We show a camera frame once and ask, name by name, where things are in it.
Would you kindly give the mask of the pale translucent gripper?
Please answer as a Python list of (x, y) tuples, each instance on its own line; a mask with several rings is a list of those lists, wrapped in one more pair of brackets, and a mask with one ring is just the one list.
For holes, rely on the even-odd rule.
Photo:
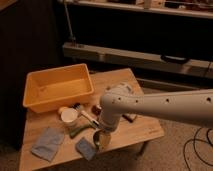
[(93, 135), (93, 142), (98, 150), (105, 149), (111, 140), (111, 134), (98, 130)]

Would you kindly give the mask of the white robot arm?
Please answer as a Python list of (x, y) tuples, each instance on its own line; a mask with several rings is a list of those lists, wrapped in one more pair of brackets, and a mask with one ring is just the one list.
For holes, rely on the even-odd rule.
[(120, 83), (100, 97), (99, 130), (93, 135), (98, 150), (108, 146), (123, 114), (137, 114), (213, 129), (213, 89), (134, 94)]

